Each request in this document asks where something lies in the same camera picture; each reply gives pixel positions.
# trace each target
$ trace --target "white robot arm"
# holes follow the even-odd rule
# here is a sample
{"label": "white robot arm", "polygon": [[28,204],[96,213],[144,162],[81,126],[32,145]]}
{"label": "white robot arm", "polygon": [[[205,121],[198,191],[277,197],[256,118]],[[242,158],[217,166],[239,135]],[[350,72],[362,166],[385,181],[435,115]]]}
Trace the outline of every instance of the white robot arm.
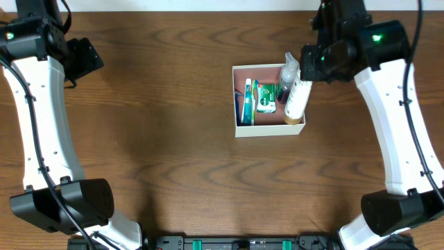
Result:
{"label": "white robot arm", "polygon": [[[381,64],[379,71],[367,68],[355,76],[355,82],[367,103],[382,150],[386,172],[386,189],[389,194],[408,196],[416,189],[419,194],[432,191],[429,181],[420,173],[423,171],[416,152],[402,97],[402,79],[405,60],[399,59]],[[426,161],[433,172],[434,181],[441,187],[444,171],[430,143],[424,119],[420,111],[411,66],[409,81],[411,115]],[[401,228],[393,233],[401,233],[409,228]],[[368,249],[388,236],[380,237],[371,231],[361,214],[352,223],[339,231],[345,249]]]}
{"label": "white robot arm", "polygon": [[[61,180],[67,177],[72,182],[84,180],[85,174],[78,162],[69,133],[63,93],[65,79],[63,66],[51,56],[41,61],[36,57],[19,59],[12,65],[28,83],[28,88],[35,97],[40,147],[53,185],[60,185]],[[42,173],[38,171],[39,165],[36,160],[30,113],[24,98],[24,90],[11,72],[4,70],[4,74],[14,94],[22,132],[25,155],[24,189],[37,191],[48,188]],[[119,211],[114,211],[105,226],[91,226],[85,230],[90,235],[99,232],[119,249],[134,250],[142,246],[140,225],[130,221]],[[95,240],[112,248],[102,238],[98,237]]]}
{"label": "white robot arm", "polygon": [[142,229],[114,211],[108,182],[85,180],[69,133],[64,82],[102,67],[99,55],[86,38],[65,42],[71,15],[62,25],[55,0],[16,4],[19,18],[0,28],[25,155],[25,193],[10,198],[12,212],[48,232],[81,232],[91,249],[88,235],[109,248],[141,248]]}
{"label": "white robot arm", "polygon": [[302,48],[301,78],[353,78],[367,103],[384,159],[386,190],[364,195],[362,214],[341,228],[338,238],[346,250],[370,249],[441,216],[444,171],[421,115],[411,65],[414,49],[401,23],[373,24],[362,0],[321,2],[311,21],[318,44]]}

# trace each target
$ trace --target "wooden table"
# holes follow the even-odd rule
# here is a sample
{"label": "wooden table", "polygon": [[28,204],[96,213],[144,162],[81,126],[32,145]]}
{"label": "wooden table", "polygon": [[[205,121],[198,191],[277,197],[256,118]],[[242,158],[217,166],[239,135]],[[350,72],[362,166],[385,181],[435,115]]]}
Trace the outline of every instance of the wooden table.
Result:
{"label": "wooden table", "polygon": [[[354,83],[315,84],[299,136],[234,138],[233,65],[282,63],[314,43],[314,12],[74,13],[69,38],[88,37],[105,67],[65,99],[88,178],[106,178],[116,208],[150,232],[295,235],[334,232],[383,190],[384,166]],[[400,19],[409,35],[414,12]],[[415,59],[422,112],[444,160],[444,16],[425,13]],[[24,155],[12,92],[0,79],[0,248],[66,249],[68,236],[16,218]],[[443,249],[444,219],[411,231]]]}

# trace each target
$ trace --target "green box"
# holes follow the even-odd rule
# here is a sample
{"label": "green box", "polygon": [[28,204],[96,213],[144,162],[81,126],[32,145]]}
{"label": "green box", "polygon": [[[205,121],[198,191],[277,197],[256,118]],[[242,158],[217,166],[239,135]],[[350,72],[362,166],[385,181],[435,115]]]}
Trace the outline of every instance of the green box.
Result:
{"label": "green box", "polygon": [[257,84],[257,111],[259,113],[276,112],[274,84]]}

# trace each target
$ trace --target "green connector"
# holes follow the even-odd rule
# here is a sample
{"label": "green connector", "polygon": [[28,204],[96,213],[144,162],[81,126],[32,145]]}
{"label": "green connector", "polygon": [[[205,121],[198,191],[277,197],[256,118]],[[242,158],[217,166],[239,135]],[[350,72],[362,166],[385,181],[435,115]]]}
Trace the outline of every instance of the green connector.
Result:
{"label": "green connector", "polygon": [[289,240],[282,241],[282,250],[291,250],[291,241]]}
{"label": "green connector", "polygon": [[202,250],[202,242],[200,240],[193,241],[193,250]]}

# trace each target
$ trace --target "open box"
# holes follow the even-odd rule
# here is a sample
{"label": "open box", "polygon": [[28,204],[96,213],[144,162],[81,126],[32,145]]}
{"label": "open box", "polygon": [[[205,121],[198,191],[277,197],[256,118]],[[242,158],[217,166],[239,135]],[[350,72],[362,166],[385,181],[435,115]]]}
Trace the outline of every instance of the open box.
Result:
{"label": "open box", "polygon": [[[278,84],[280,70],[285,64],[272,65],[246,65],[233,67],[233,102],[236,103],[235,91],[245,94],[247,78],[258,80],[259,84]],[[239,115],[244,107],[244,97],[238,97]],[[276,101],[275,113],[259,113],[255,111],[254,126],[238,126],[236,122],[236,105],[234,105],[234,124],[236,137],[272,136],[272,135],[298,135],[305,126],[305,115],[299,124],[288,125],[284,122],[285,105]]]}

